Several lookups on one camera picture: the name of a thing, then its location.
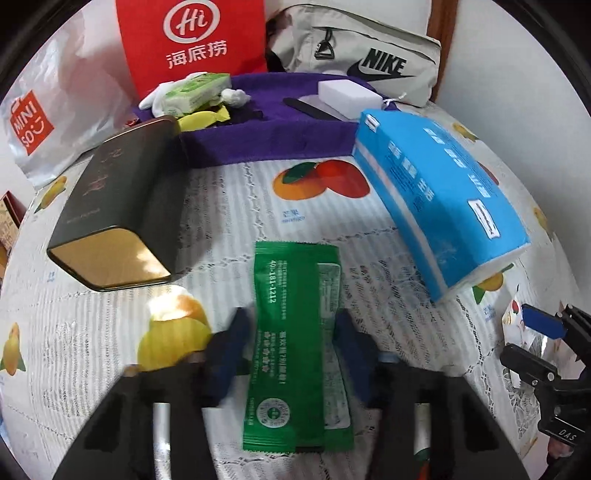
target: nike swoosh logo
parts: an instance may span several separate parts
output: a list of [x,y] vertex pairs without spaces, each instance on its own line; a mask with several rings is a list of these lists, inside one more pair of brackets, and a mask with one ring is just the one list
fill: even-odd
[[375,82],[376,80],[390,80],[390,79],[400,79],[400,78],[407,78],[407,77],[414,77],[416,75],[401,75],[398,72],[393,74],[387,73],[364,73],[359,70],[359,64],[363,60],[359,60],[357,63],[353,63],[349,70],[347,70],[347,75],[350,77],[357,77],[358,79],[365,80],[366,82]]

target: white glove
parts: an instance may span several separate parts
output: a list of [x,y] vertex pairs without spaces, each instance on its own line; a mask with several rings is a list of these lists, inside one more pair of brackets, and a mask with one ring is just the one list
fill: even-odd
[[247,95],[244,90],[232,90],[231,88],[222,90],[220,97],[223,103],[236,108],[245,106],[251,101],[251,96]]
[[161,83],[139,103],[139,109],[147,110],[148,108],[152,107],[152,115],[154,118],[163,116],[164,111],[162,110],[162,99],[164,98],[164,95],[177,86],[182,85],[187,80],[194,79],[195,77],[203,75],[204,73],[207,72],[193,72],[189,73],[184,79],[177,80],[176,82]]

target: blue tissue package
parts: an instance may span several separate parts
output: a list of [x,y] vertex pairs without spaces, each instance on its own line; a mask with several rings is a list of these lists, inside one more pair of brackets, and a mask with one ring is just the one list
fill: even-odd
[[493,276],[530,244],[499,187],[428,118],[366,110],[353,156],[392,216],[433,301]]

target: white stripe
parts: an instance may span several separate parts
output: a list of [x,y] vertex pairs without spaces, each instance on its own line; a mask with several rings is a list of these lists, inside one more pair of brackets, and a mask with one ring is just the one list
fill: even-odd
[[433,253],[433,250],[431,250],[431,247],[429,246],[429,242],[427,241],[427,237],[425,236],[425,234],[423,233],[423,231],[419,227],[412,212],[408,209],[408,206],[407,206],[406,202],[404,201],[404,199],[402,198],[402,196],[400,195],[400,192],[394,186],[392,181],[388,178],[387,173],[379,165],[378,160],[369,152],[369,150],[365,147],[365,145],[363,145],[359,140],[357,140],[355,142],[355,145],[356,145],[357,149],[359,150],[359,152],[363,155],[363,157],[365,158],[365,160],[367,161],[369,166],[374,170],[374,172],[376,172],[379,179],[382,181],[382,183],[386,187],[386,190],[388,191],[388,193],[390,194],[390,196],[394,200],[394,203],[396,203],[396,206],[398,207],[398,209],[402,213],[402,217],[404,218],[404,220],[406,221],[406,223],[408,224],[408,226],[412,230],[415,239],[417,240],[419,246],[421,247],[421,250],[423,251],[423,255],[425,256],[425,259],[427,260],[427,263],[429,264],[429,267],[431,267],[431,273],[435,277],[435,281],[437,282],[437,285],[439,286],[439,289],[441,290],[441,296],[443,296],[443,294],[447,290],[447,284],[445,282],[445,279],[443,278],[443,274],[441,273],[441,269],[439,269],[439,265],[437,265],[437,260],[435,259],[435,254]]

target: white nike bag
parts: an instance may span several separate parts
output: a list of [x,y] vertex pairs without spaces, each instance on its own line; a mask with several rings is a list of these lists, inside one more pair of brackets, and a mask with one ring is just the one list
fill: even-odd
[[78,12],[35,53],[0,104],[15,162],[36,189],[131,118],[119,83],[83,57],[84,31]]
[[350,75],[422,107],[437,82],[441,44],[357,15],[297,5],[277,18],[269,46],[288,72]]

